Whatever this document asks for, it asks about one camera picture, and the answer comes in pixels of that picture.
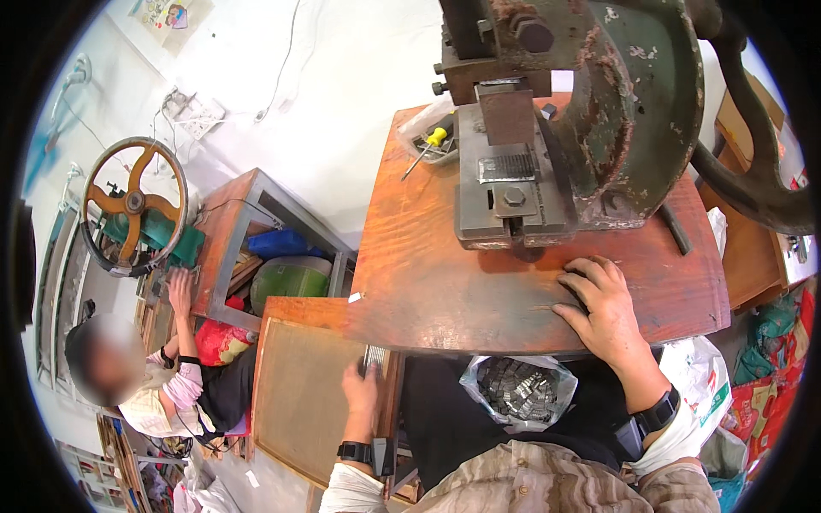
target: hand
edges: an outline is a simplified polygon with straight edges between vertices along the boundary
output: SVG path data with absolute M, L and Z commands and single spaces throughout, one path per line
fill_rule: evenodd
M 614 369 L 635 364 L 636 358 L 643 361 L 649 346 L 639 333 L 621 269 L 604 257 L 593 256 L 575 259 L 565 270 L 557 281 L 579 296 L 590 315 L 563 303 L 555 304 L 553 311 L 576 330 L 591 353 Z
M 168 271 L 168 300 L 178 318 L 188 320 L 191 312 L 191 283 L 194 277 L 183 268 L 171 268 Z
M 359 374 L 357 362 L 348 365 L 342 374 L 342 390 L 348 400 L 349 415 L 373 415 L 376 412 L 378 391 L 376 365 L 368 367 L 365 379 Z

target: red bag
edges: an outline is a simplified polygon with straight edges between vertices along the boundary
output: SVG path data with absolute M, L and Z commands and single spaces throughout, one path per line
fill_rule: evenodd
M 225 302 L 225 305 L 235 310 L 242 310 L 243 301 L 233 295 Z M 206 319 L 194 335 L 194 342 L 200 353 L 200 362 L 209 367 L 230 364 L 237 355 L 251 345 L 248 342 L 248 330 L 220 323 L 211 318 Z

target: power strip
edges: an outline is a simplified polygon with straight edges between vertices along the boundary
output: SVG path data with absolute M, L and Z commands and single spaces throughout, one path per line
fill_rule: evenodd
M 195 140 L 202 139 L 202 136 L 207 134 L 217 121 L 225 117 L 225 109 L 217 105 L 216 102 L 210 100 L 204 103 L 202 107 L 198 108 L 191 114 L 190 121 L 183 125 L 186 132 L 191 134 Z

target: person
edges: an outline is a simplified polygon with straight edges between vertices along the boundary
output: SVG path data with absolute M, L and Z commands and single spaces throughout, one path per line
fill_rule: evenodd
M 640 335 L 621 270 L 600 256 L 575 259 L 565 270 L 557 280 L 578 295 L 588 312 L 564 304 L 554 305 L 553 312 L 612 370 L 621 386 L 610 388 L 621 395 L 624 415 L 669 397 L 672 385 Z M 409 513 L 720 511 L 696 458 L 703 440 L 692 428 L 695 418 L 686 405 L 677 404 L 672 422 L 644 437 L 645 453 L 631 464 L 638 477 L 634 489 L 619 472 L 626 456 L 610 422 L 618 418 L 618 408 L 608 411 L 618 401 L 606 390 L 585 392 L 580 378 L 572 409 L 556 424 L 543 433 L 510 435 L 459 385 L 455 361 L 408 359 L 401 417 L 426 491 Z M 352 365 L 342 388 L 349 409 L 343 442 L 371 443 L 375 371 L 362 378 Z M 577 400 L 580 395 L 583 401 Z M 386 512 L 383 485 L 373 475 L 365 463 L 337 459 L 320 513 Z
M 132 377 L 130 356 L 117 350 L 107 331 L 110 327 L 93 317 L 67 336 L 72 380 L 86 399 L 101 406 L 118 405 L 132 428 L 152 437 L 196 437 L 205 445 L 226 434 L 243 434 L 257 345 L 228 365 L 201 365 L 190 324 L 192 275 L 171 268 L 167 281 L 177 334 L 145 359 L 144 372 L 136 380 Z M 180 364 L 174 372 L 177 357 Z

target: small machine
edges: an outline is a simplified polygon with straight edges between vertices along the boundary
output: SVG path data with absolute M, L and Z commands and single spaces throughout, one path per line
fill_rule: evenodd
M 807 189 L 778 176 L 772 124 L 741 66 L 746 37 L 714 0 L 440 0 L 456 110 L 456 236 L 468 250 L 561 244 L 579 230 L 641 227 L 692 163 L 733 208 L 781 233 L 813 231 Z M 755 146 L 745 175 L 699 142 L 716 50 Z M 556 119 L 534 108 L 573 70 Z
M 140 147 L 143 153 L 131 167 L 127 190 L 114 184 L 106 192 L 94 183 L 103 165 L 123 149 Z M 177 179 L 179 207 L 161 195 L 146 194 L 140 189 L 140 178 L 154 155 L 164 158 Z M 102 235 L 95 240 L 88 217 L 89 202 L 102 211 Z M 97 160 L 85 183 L 80 205 L 80 232 L 94 260 L 115 277 L 138 277 L 148 274 L 161 263 L 169 262 L 191 268 L 205 235 L 186 225 L 188 186 L 182 165 L 163 143 L 149 137 L 131 137 L 108 148 Z M 140 252 L 138 246 L 147 250 Z

